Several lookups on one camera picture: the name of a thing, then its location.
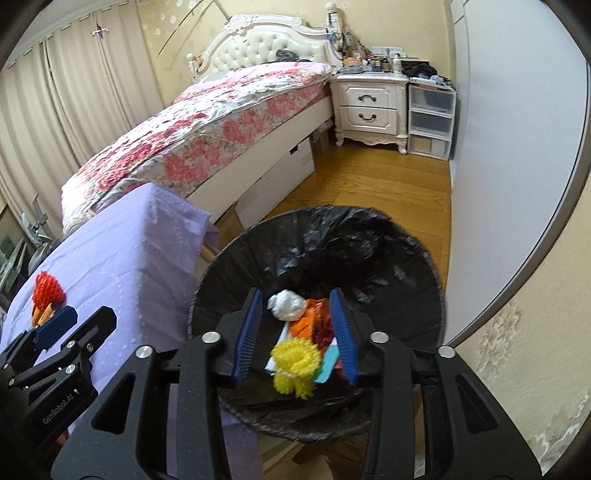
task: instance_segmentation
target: white carved headboard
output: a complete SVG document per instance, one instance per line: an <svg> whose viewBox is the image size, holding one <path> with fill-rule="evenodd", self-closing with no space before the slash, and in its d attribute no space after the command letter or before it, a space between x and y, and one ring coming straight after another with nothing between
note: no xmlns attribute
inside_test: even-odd
<svg viewBox="0 0 591 480"><path fill-rule="evenodd" d="M274 61L279 49L342 66L326 39L326 29L307 27L301 18L285 15L235 15L203 52L202 64L193 53L187 55L187 61L194 82L198 82L212 73Z"/></svg>

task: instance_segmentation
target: floral bedspread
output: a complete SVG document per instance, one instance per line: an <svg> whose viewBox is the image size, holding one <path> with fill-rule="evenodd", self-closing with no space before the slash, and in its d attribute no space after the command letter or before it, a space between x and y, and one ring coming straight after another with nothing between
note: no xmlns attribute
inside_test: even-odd
<svg viewBox="0 0 591 480"><path fill-rule="evenodd" d="M192 85L171 106L92 157L62 187L64 236L148 182L188 197L324 94L331 67L272 63Z"/></svg>

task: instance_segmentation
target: trash can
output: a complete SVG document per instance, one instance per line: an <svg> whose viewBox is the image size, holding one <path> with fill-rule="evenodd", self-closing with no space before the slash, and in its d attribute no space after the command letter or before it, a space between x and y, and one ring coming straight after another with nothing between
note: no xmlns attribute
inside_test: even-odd
<svg viewBox="0 0 591 480"><path fill-rule="evenodd" d="M359 207L294 210L261 222L230 243L209 265L189 324L195 338L242 308L251 287L263 304L283 289L307 299L340 287L349 306L406 345L434 351L444 330L444 297L431 256L384 213ZM251 370L220 402L251 428L298 442L341 440L369 430L369 391L331 378L301 400L281 395L264 371L283 322L264 310Z"/></svg>

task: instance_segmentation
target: metal screw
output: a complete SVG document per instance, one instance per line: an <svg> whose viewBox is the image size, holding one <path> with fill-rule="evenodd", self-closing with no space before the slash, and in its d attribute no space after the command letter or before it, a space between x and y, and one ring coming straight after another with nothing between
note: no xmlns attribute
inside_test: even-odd
<svg viewBox="0 0 591 480"><path fill-rule="evenodd" d="M453 358L454 356L456 356L456 351L452 347L447 345L439 347L437 349L437 353L439 353L439 355L443 358Z"/></svg>
<svg viewBox="0 0 591 480"><path fill-rule="evenodd" d="M386 343L388 340L390 340L388 334L384 332L374 332L369 335L369 338L374 343Z"/></svg>
<svg viewBox="0 0 591 480"><path fill-rule="evenodd" d="M154 352L154 349L148 345L144 345L139 347L136 351L135 351L135 356L137 358L148 358L150 355L152 355L152 353Z"/></svg>
<svg viewBox="0 0 591 480"><path fill-rule="evenodd" d="M216 343L222 338L222 336L217 332L207 332L201 335L201 340L204 343Z"/></svg>

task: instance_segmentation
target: table covered with purple cloth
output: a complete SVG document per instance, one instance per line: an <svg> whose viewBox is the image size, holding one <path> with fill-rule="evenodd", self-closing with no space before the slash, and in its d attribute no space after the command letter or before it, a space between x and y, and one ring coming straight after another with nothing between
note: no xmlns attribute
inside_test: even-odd
<svg viewBox="0 0 591 480"><path fill-rule="evenodd" d="M91 358L92 381L99 392L137 347L152 345L159 352L179 348L187 341L197 259L208 235L216 233L207 212L161 186L135 189L68 237L29 278L8 311L0 351L31 328L32 294L40 271L58 279L67 304L78 312L78 325L103 305L117 315L116 331ZM78 325L37 363L57 353ZM233 479L260 480L255 434L224 411L222 424Z"/></svg>

